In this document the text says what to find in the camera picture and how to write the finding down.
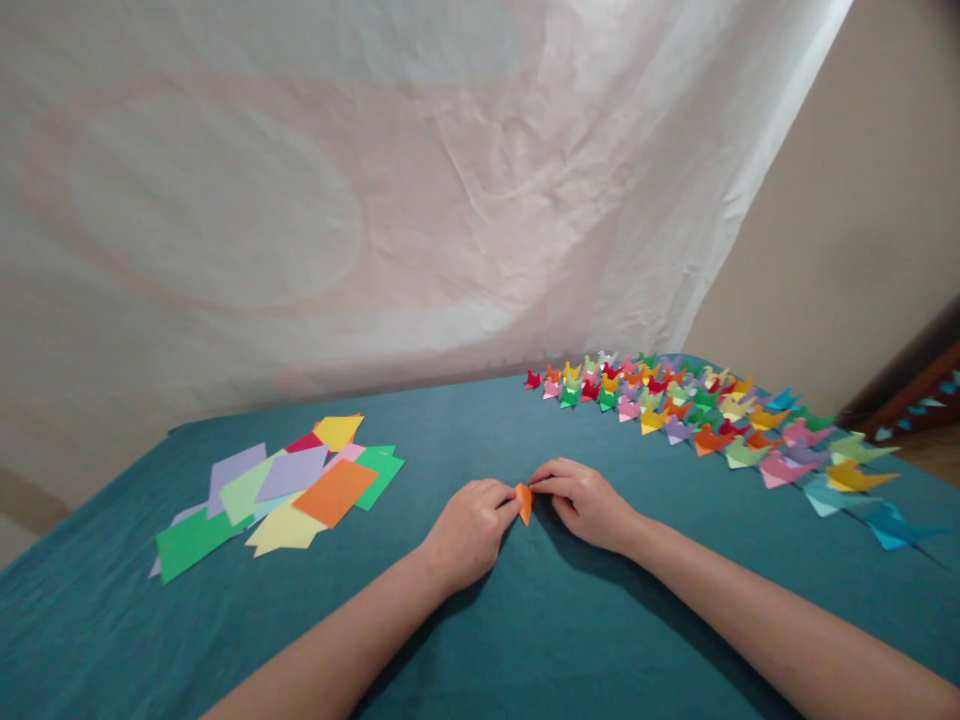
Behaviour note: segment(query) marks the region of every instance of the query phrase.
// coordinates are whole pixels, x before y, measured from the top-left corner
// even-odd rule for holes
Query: yellow paper crane
[[[827,468],[827,476],[830,478],[830,487],[840,492],[867,492],[890,482],[894,478],[900,477],[900,473],[888,473],[886,475],[864,475],[863,471],[857,468],[855,460],[845,460],[839,465],[833,465]]]

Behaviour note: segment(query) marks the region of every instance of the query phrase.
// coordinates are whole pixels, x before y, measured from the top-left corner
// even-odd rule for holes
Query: purple paper
[[[214,463],[210,468],[210,499],[207,500],[207,519],[223,512],[220,490],[231,480],[236,480],[247,470],[255,468],[267,459],[267,445],[260,443],[236,455]]]
[[[170,527],[173,527],[177,523],[183,522],[191,515],[200,512],[207,506],[206,503],[200,503],[199,505],[194,505],[192,508],[187,508],[186,510],[181,510],[176,515],[173,516],[173,520],[170,521]],[[153,561],[153,567],[150,568],[150,574],[147,577],[155,577],[160,574],[160,556],[157,556],[157,559]]]
[[[262,503],[306,490],[323,474],[323,464],[327,461],[329,449],[328,446],[321,445],[275,459],[267,479],[260,487],[256,501]]]

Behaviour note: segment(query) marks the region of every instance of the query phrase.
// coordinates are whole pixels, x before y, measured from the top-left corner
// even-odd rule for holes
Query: beige wall
[[[687,352],[833,413],[960,292],[958,12],[854,2]]]

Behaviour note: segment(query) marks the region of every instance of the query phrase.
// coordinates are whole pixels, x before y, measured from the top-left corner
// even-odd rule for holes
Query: white backdrop
[[[851,2],[7,3],[3,464],[678,350]]]

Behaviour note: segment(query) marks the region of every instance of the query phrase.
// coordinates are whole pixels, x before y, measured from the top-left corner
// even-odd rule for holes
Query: light green paper
[[[157,535],[163,584],[189,570],[252,522],[252,515],[232,524],[224,513],[207,520],[207,514],[199,512],[164,530]]]
[[[257,495],[267,475],[270,474],[270,467],[273,461],[280,455],[286,455],[286,450],[274,453],[262,463],[250,470],[236,480],[231,480],[220,489],[220,499],[223,500],[223,508],[227,512],[230,522],[236,525],[247,515],[267,505],[270,501],[258,503]]]
[[[400,468],[403,467],[403,463],[406,461],[395,458],[392,455],[384,455],[375,448],[367,448],[355,462],[357,465],[370,468],[377,473],[377,479],[374,480],[373,484],[360,496],[360,499],[354,503],[354,507],[358,507],[361,510],[369,510],[373,507],[373,504],[383,491],[387,489],[387,485],[390,484],[394,476],[400,472]]]

